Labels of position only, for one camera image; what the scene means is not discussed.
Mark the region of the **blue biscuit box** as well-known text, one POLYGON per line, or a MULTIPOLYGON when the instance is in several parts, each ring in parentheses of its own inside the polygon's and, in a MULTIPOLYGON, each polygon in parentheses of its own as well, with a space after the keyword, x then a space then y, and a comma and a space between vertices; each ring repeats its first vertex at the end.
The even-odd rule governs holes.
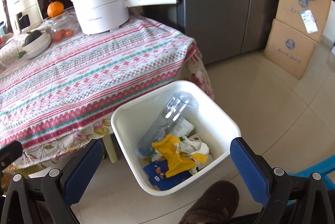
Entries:
POLYGON ((183 171, 168 178, 166 176, 168 172, 167 160, 151 162, 143 167, 143 170, 149 178, 150 183, 160 191, 172 189, 191 177, 189 171, 183 171))

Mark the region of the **dark green squash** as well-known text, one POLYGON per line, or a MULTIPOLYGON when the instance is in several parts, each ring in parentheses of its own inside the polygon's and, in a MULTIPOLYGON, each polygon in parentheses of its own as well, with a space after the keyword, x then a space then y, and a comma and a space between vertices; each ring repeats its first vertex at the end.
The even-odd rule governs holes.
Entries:
POLYGON ((42 32, 40 30, 29 31, 24 40, 24 45, 27 46, 28 44, 32 43, 37 38, 41 37, 41 35, 42 35, 42 32))

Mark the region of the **cardboard box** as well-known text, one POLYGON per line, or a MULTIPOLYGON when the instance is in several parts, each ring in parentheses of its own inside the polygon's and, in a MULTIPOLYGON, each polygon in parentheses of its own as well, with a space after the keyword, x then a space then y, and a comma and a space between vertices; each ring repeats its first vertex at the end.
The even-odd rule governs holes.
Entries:
POLYGON ((273 20, 264 56, 297 79, 304 75, 317 42, 300 31, 273 20))
POLYGON ((279 0, 275 19, 319 42, 331 3, 332 0, 279 0))

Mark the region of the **white air fryer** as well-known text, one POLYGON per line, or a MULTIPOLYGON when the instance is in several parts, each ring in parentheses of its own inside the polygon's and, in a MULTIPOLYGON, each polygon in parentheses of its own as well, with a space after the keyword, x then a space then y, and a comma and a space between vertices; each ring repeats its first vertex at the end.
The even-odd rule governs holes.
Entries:
POLYGON ((33 30, 43 22, 37 0, 10 0, 9 14, 15 34, 33 30))

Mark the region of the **patterned tablecloth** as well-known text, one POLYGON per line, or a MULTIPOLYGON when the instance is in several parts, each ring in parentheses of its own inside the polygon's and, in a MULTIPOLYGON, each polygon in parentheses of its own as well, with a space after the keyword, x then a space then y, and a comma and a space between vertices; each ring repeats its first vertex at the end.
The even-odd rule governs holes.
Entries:
POLYGON ((172 82, 201 57, 193 38, 145 17, 55 42, 1 73, 1 145, 17 140, 31 149, 72 134, 172 82))

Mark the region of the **white yogurt bottle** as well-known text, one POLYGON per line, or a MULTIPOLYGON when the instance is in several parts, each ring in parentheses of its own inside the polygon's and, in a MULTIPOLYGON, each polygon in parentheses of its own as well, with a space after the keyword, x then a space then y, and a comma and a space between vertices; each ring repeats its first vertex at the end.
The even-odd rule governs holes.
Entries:
POLYGON ((185 118, 180 118, 175 126, 171 129, 171 135, 180 137, 187 137, 194 130, 192 123, 187 121, 185 118))

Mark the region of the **white trash bin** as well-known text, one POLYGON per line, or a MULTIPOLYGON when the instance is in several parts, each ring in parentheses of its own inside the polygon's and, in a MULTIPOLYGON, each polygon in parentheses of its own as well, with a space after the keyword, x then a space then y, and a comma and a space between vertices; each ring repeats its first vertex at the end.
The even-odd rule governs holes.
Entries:
POLYGON ((198 86, 177 81, 120 106, 111 125, 139 186, 169 196, 230 155, 237 124, 198 86))

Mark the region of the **upper cardboard box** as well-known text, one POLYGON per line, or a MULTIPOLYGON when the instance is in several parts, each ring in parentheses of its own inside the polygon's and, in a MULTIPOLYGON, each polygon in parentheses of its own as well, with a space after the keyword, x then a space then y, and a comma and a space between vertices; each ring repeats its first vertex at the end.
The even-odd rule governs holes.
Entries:
POLYGON ((332 0, 279 0, 275 19, 319 42, 331 3, 332 0))

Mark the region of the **white tissue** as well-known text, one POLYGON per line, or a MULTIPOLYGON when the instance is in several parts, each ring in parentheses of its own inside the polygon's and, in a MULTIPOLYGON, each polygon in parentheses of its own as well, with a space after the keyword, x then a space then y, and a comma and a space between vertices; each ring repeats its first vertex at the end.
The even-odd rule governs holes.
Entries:
POLYGON ((202 141, 198 134, 194 134, 189 138, 181 137, 180 148, 183 156, 196 163, 195 167, 189 169, 192 175, 195 175, 214 161, 208 145, 202 141))

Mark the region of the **large orange tangerine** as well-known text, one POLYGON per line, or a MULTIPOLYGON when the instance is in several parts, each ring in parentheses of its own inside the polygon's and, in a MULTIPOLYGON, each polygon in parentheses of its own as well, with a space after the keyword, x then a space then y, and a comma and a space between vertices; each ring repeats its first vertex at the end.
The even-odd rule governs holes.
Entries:
POLYGON ((49 5, 47 7, 46 13, 49 17, 54 18, 64 11, 64 5, 60 1, 49 1, 49 5))

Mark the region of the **blue plastic stool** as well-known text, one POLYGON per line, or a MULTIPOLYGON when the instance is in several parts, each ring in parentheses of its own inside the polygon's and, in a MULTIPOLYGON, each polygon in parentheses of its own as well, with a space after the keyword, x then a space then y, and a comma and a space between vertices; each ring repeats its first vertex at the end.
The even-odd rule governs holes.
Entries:
POLYGON ((334 155, 327 158, 326 160, 313 165, 307 169, 304 169, 298 173, 287 173, 288 176, 297 176, 308 178, 311 173, 319 173, 324 186, 327 190, 334 190, 334 180, 329 177, 329 174, 334 172, 334 155))

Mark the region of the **clear plastic bottle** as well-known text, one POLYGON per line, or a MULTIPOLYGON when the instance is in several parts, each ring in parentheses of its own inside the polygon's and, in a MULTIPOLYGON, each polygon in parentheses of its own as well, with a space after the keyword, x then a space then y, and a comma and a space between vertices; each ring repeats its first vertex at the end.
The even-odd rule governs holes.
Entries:
POLYGON ((141 159, 150 158, 155 152, 152 143, 162 141, 185 114, 196 108, 198 102, 192 94, 184 91, 174 93, 137 144, 136 155, 141 159))

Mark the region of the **brown slipper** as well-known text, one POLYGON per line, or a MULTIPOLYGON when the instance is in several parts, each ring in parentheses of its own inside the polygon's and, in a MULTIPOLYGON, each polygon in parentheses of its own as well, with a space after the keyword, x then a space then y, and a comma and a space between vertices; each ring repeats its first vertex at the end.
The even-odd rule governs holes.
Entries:
POLYGON ((230 220, 239 204, 239 192, 228 181, 217 181, 183 215, 179 223, 221 223, 230 220))

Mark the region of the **glass jar with lid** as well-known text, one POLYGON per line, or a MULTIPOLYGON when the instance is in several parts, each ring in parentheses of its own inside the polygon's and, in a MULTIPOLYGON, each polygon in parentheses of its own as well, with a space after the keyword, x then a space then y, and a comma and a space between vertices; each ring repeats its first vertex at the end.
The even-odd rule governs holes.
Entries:
POLYGON ((74 13, 62 13, 46 21, 50 27, 52 39, 56 42, 68 39, 78 33, 80 25, 74 13))

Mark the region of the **yellow snack wrapper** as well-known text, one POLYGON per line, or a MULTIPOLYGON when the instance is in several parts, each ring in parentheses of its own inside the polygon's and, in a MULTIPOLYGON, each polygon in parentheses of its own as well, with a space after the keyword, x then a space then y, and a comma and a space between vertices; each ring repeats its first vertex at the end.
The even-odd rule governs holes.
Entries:
POLYGON ((152 147, 155 151, 167 160, 169 178, 183 171, 189 171, 196 166, 196 163, 183 156, 180 148, 180 138, 168 134, 162 141, 153 142, 152 147))

